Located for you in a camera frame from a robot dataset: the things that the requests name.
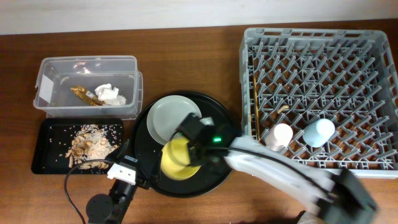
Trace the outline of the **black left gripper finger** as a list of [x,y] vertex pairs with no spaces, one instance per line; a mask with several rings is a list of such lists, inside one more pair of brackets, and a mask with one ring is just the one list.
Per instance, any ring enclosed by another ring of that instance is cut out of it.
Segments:
[[120,161],[125,155],[129,147],[129,140],[127,139],[123,145],[120,145],[117,149],[115,149],[112,153],[112,159],[114,162]]
[[158,187],[160,181],[160,170],[159,169],[152,169],[150,172],[149,182],[151,186]]

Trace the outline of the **round black tray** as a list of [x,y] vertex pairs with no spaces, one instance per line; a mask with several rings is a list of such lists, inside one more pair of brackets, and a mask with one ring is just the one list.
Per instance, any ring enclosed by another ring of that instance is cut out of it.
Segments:
[[[196,91],[174,91],[171,95],[185,96],[196,103],[203,116],[210,116],[216,125],[229,124],[239,129],[239,125],[229,110],[216,99]],[[138,160],[139,172],[146,179],[150,180],[151,172],[159,161],[159,152],[163,145],[156,142],[147,130],[147,115],[154,105],[152,101],[143,109],[134,123],[130,138],[131,156]],[[169,197],[192,198],[211,192],[221,185],[231,173],[231,168],[224,160],[218,164],[205,164],[199,171],[186,180],[173,180],[163,172],[159,172],[159,181],[151,182],[149,185],[156,192]]]

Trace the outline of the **yellow bowl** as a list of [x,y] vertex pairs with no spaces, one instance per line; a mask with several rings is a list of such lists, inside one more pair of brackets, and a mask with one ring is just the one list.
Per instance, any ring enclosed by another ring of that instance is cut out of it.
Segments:
[[186,180],[194,176],[201,166],[191,166],[188,155],[188,139],[172,139],[162,148],[161,171],[170,179]]

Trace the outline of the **grey plate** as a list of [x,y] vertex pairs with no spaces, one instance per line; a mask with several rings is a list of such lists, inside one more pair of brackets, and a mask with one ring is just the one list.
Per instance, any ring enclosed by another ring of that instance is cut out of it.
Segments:
[[178,125],[189,113],[201,117],[201,111],[191,99],[181,95],[169,95],[157,100],[147,115],[147,129],[159,144],[165,145]]

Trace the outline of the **white napkin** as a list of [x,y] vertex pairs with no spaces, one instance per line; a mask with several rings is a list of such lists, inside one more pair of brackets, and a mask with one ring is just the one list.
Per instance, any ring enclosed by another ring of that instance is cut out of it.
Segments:
[[110,83],[98,86],[95,94],[105,106],[122,106],[126,104],[126,98],[119,94],[117,87],[112,87]]

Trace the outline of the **brown snack wrapper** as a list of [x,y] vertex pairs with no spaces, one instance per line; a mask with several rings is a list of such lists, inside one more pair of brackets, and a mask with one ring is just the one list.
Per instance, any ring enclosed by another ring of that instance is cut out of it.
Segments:
[[88,103],[91,106],[103,106],[105,104],[104,101],[101,101],[98,99],[98,97],[90,92],[88,89],[85,87],[82,87],[80,85],[73,86],[70,88],[70,90],[81,100],[84,102]]

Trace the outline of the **wooden chopstick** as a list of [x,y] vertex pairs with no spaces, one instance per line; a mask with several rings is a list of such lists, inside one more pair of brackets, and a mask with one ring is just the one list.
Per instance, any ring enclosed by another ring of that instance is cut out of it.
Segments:
[[256,76],[255,75],[253,75],[253,92],[254,92],[254,110],[255,110],[255,106],[258,105],[257,81],[256,81]]
[[257,132],[257,141],[261,140],[260,136],[260,125],[259,125],[259,110],[258,110],[258,105],[255,106],[256,110],[256,132]]

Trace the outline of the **pink cup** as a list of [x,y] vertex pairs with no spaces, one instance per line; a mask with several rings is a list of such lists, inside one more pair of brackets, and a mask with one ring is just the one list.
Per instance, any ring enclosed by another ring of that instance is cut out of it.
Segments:
[[288,124],[280,123],[269,130],[264,142],[270,150],[278,152],[289,145],[292,137],[292,128]]

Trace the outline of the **blue cup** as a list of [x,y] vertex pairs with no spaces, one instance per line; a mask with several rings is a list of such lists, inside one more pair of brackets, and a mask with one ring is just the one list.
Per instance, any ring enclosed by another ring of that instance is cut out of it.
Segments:
[[329,119],[319,119],[304,129],[303,140],[311,147],[323,146],[335,133],[335,125]]

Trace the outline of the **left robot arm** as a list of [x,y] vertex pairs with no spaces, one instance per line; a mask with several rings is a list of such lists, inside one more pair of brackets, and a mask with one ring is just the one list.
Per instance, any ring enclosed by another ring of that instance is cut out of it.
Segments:
[[146,178],[140,174],[139,161],[126,154],[129,141],[115,149],[105,157],[112,165],[107,173],[109,179],[115,182],[109,194],[97,194],[90,198],[86,205],[89,223],[110,224],[121,223],[138,188],[149,189],[150,183],[156,183],[160,177],[160,160],[158,153],[153,166],[154,174]]

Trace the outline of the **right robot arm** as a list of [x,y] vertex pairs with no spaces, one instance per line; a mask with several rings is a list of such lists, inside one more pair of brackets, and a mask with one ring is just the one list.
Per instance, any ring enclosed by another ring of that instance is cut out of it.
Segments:
[[268,149],[228,124],[205,124],[190,113],[176,127],[187,139],[190,166],[219,157],[299,201],[323,223],[372,223],[379,207],[348,169],[338,174],[306,166]]

